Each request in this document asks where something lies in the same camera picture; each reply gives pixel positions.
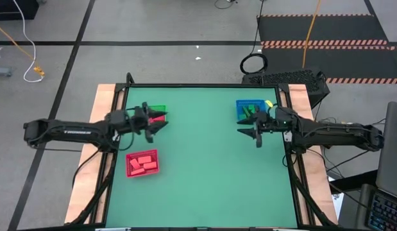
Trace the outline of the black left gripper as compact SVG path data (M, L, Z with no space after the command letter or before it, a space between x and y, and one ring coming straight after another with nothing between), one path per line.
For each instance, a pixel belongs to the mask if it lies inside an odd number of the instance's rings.
M130 117L132 131L140 135L140 131L144 130L144 135L148 143L153 142L153 135L165 127L167 121L155 121L150 123L150 119L165 116L167 112L150 110L148 104L143 102L141 106L133 108L133 115Z

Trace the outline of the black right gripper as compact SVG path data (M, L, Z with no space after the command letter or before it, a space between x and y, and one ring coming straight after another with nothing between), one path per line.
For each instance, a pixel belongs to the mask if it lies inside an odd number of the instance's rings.
M255 124L254 128L239 128L238 132L256 139L256 147L262 146L262 134L264 132L291 132L298 125L298 114L290 108L277 107L275 117L267 112L256 112L254 115L242 119L237 124Z

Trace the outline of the blue plastic basket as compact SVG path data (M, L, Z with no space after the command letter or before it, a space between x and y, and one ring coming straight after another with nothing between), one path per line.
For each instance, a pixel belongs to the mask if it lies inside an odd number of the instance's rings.
M266 103L264 100L262 99L238 99L236 101L236 113L237 113L237 105L239 104L245 104L247 107L249 105L254 105L255 106L255 112L256 112L256 108L258 108L260 111L266 111ZM237 120L240 121L242 119L245 119L246 116L238 116L237 114Z

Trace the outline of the black perforated computer case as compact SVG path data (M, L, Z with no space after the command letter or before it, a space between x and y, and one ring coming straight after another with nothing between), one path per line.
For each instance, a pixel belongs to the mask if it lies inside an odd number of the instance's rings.
M298 84L306 86L311 108L317 106L329 93L326 76L319 69L296 69L280 73L264 72L242 77L245 85Z

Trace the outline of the red plastic basket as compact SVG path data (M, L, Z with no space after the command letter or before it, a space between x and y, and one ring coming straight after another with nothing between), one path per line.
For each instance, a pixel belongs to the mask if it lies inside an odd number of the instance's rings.
M159 171L157 150L139 151L126 155L126 176L128 178L152 175Z

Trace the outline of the wooden table side board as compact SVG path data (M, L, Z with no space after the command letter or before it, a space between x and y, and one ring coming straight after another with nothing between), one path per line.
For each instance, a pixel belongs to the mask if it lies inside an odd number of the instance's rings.
M306 119L314 119L305 85L289 85L292 108L299 116ZM303 163L308 183L308 191L319 208L330 221L338 224L335 207L328 183L324 159L319 146L310 147L302 154Z
M99 84L90 115L90 122L104 119L111 110L121 108L124 92L115 89L114 84ZM87 206L97 189L106 178L113 159L112 153L95 154L96 147L85 144L81 151L80 163L91 158L78 172L72 188L65 222L76 219Z

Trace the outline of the black desk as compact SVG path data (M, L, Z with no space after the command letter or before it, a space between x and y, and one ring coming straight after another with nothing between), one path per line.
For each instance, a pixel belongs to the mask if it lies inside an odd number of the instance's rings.
M356 191L364 184L376 186L377 170L368 171L355 176L340 178L330 182L331 194L339 194L348 191Z

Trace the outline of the black striped floor mat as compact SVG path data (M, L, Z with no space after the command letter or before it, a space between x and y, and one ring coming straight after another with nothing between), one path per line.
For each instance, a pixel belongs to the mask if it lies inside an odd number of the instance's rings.
M374 15L263 15L259 35L270 71L317 67L329 83L397 84L397 42Z

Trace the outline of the grey laptop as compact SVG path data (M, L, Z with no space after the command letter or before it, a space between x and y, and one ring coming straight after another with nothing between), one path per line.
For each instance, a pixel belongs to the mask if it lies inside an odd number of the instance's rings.
M397 197L397 102L394 101L387 105L384 138L376 185L379 189Z

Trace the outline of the black backlit keyboard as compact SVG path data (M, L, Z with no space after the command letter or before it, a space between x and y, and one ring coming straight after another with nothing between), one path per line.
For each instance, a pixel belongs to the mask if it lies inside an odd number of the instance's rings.
M375 190L369 199L365 225L374 231L397 231L397 198Z

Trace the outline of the black box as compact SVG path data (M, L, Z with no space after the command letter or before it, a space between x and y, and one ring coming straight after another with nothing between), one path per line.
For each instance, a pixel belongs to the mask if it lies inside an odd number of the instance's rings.
M22 15L19 10L22 11L26 20L32 20L35 18L39 8L37 0L0 0L0 21L14 21L21 20Z

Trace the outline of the black table frame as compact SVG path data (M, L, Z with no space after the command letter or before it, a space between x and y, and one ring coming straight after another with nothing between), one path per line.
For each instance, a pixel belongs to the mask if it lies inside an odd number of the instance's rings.
M90 120L114 103L164 104L168 124L153 143L125 136L129 152L157 150L160 171L129 178L126 152L115 159L109 193L102 195L96 221L110 227L293 228L297 221L318 224L294 191L282 164L280 133L265 134L261 148L238 132L237 99L275 100L277 90L239 84L134 85L115 96L114 84L101 84Z

